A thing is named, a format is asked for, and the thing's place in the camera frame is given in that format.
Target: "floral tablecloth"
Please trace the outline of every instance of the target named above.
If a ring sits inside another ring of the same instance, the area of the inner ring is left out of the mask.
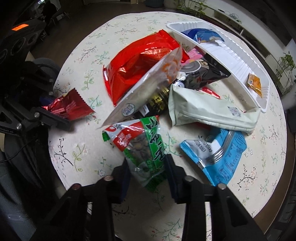
[[[95,111],[75,122],[71,133],[58,129],[49,131],[49,152],[52,163],[68,189],[73,183],[89,185],[111,174],[123,162],[123,154],[109,142],[103,142],[98,128],[113,110],[103,81],[102,68],[125,46],[160,29],[168,30],[170,22],[199,20],[192,16],[170,12],[145,12],[121,15],[90,33],[66,60],[54,87],[60,96],[76,88]],[[231,38],[263,66],[243,41]],[[222,98],[241,105],[242,99],[230,91],[222,81],[211,85]],[[161,135],[166,153],[172,154],[176,165],[199,180],[205,176],[185,156],[179,143],[205,135],[196,124],[171,127],[168,115],[160,117]],[[247,211],[255,216],[267,203],[281,177],[286,156],[286,123],[281,101],[273,83],[269,107],[261,114],[254,132],[247,136],[248,148],[243,153],[228,187]],[[211,239],[210,210],[207,210],[207,239]],[[181,240],[185,205],[176,205],[170,196],[167,181],[155,193],[131,182],[127,197],[113,207],[116,234],[123,240]]]

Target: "beige pot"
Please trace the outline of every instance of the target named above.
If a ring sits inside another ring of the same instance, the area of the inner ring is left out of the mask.
[[[175,12],[178,6],[177,0],[164,0],[163,5],[166,11]]]

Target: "screw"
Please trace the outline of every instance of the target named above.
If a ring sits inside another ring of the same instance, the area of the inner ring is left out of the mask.
[[[79,188],[81,188],[81,185],[79,183],[75,183],[72,185],[73,190],[78,190]]]
[[[104,180],[107,181],[107,182],[112,181],[113,179],[114,179],[114,177],[111,176],[111,175],[108,175],[108,176],[104,177]]]
[[[185,176],[184,179],[187,181],[187,182],[192,182],[194,180],[194,178],[192,176]]]
[[[20,130],[22,128],[22,124],[21,123],[17,123],[17,130]]]
[[[224,184],[224,183],[219,183],[218,185],[218,188],[220,188],[221,190],[224,190],[227,188],[227,186]]]

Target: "white plastic tray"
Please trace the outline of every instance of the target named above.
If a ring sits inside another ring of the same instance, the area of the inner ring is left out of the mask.
[[[248,55],[236,42],[206,22],[177,22],[168,23],[166,26],[177,34],[175,35],[177,41],[184,43],[184,39],[188,40],[192,44],[200,47],[202,50],[210,54],[220,64],[225,66],[234,76],[234,79],[238,81],[243,90],[250,96],[250,99],[254,102],[254,104],[257,107],[261,107],[261,111],[263,113],[266,112],[269,100],[271,81],[270,76],[266,75],[259,65],[254,61],[254,59]],[[192,28],[212,29],[213,31],[217,32],[225,42],[222,40],[216,40],[215,42],[198,43],[185,34],[181,33]],[[253,90],[250,91],[246,87],[249,73],[254,74],[260,78],[262,98],[258,96]]]

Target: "orange packet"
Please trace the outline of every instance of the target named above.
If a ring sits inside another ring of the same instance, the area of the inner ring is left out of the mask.
[[[252,88],[262,98],[260,78],[258,78],[256,75],[249,74],[247,86]]]

